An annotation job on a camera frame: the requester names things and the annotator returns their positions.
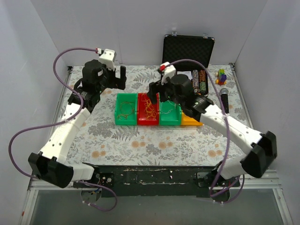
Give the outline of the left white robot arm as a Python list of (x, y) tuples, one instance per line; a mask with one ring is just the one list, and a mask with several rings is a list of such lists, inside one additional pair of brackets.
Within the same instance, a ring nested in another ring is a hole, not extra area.
[(57, 187), (65, 188), (70, 182), (83, 180), (88, 187), (96, 187), (100, 176), (94, 167), (86, 163), (66, 165), (66, 159), (78, 131), (89, 118), (100, 101), (100, 95), (107, 88), (124, 90), (126, 87), (126, 67), (120, 67), (120, 77), (116, 70), (109, 70), (106, 64), (98, 60), (86, 62), (82, 69), (82, 77), (74, 90), (78, 97), (71, 94), (59, 125), (48, 142), (38, 153), (31, 153), (28, 162), (33, 174), (40, 180)]

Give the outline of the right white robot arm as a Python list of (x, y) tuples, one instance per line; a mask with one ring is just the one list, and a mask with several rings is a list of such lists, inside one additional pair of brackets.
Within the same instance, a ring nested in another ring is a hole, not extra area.
[(147, 95), (154, 104), (157, 96), (160, 96), (162, 102), (170, 100), (180, 105), (188, 117), (230, 138), (243, 151), (241, 157), (227, 159), (224, 166), (219, 166), (212, 172), (213, 183), (217, 186), (223, 186), (230, 178), (243, 174), (262, 177), (278, 155), (274, 133), (268, 131), (263, 134), (231, 116), (224, 116), (212, 100), (194, 93), (191, 81), (186, 75), (168, 77), (164, 83), (161, 80), (150, 83)]

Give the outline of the left green plastic bin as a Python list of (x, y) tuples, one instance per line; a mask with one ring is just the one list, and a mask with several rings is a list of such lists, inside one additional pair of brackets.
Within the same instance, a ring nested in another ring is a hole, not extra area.
[(137, 93), (117, 94), (114, 117), (117, 126), (137, 125)]

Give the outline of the green plastic bin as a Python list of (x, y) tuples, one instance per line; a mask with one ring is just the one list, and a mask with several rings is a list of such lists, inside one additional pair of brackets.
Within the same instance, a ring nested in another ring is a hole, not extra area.
[(159, 103), (159, 124), (161, 126), (180, 126), (181, 125), (181, 107), (172, 101)]
[(117, 94), (114, 117), (117, 126), (137, 125), (137, 93)]

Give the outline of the red plastic bin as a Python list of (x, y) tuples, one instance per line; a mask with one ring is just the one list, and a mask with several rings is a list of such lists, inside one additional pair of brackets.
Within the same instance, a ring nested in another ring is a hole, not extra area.
[(153, 105), (146, 93), (138, 93), (137, 125), (159, 125), (159, 104)]

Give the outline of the right green plastic bin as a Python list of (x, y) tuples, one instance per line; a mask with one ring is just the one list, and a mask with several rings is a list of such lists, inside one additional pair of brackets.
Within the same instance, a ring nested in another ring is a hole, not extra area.
[(180, 126), (181, 125), (181, 107), (172, 101), (159, 103), (159, 124), (161, 126)]

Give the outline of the yellow plastic bin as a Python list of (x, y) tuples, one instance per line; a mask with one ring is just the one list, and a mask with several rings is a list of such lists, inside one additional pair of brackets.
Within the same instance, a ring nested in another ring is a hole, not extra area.
[(181, 125), (182, 126), (202, 126), (203, 123), (196, 121), (195, 119), (188, 117), (183, 111), (181, 111)]

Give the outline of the black poker chip case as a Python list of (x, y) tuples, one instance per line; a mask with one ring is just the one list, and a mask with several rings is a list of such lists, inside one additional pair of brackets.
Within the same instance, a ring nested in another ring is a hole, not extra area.
[[(162, 63), (174, 62), (182, 59), (191, 59), (208, 67), (212, 55), (215, 38), (204, 36), (171, 35), (164, 36)], [(178, 73), (198, 71), (198, 86), (195, 79), (191, 79), (193, 88), (197, 93), (208, 95), (208, 76), (205, 70), (192, 62), (181, 62), (174, 65)]]

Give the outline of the colourful toy block car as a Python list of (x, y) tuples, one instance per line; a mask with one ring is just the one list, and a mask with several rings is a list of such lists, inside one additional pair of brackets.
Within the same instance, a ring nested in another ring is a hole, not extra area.
[(216, 81), (215, 81), (215, 84), (225, 85), (226, 84), (226, 80), (227, 80), (227, 76), (225, 74), (225, 71), (223, 69), (219, 69), (216, 72)]

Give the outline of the black microphone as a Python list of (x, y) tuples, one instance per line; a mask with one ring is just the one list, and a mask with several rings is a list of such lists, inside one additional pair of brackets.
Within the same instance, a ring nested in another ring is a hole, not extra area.
[(228, 102), (228, 94), (229, 94), (229, 90), (227, 88), (222, 88), (220, 90), (220, 97), (222, 100), (222, 104), (224, 106), (224, 110), (226, 114), (229, 114), (229, 102)]

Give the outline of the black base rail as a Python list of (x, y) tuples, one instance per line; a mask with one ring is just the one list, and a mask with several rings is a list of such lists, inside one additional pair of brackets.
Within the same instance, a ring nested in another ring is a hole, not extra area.
[(196, 196), (208, 198), (213, 181), (207, 174), (212, 166), (141, 166), (94, 165), (88, 185), (75, 183), (75, 188), (92, 184), (105, 186), (117, 196)]

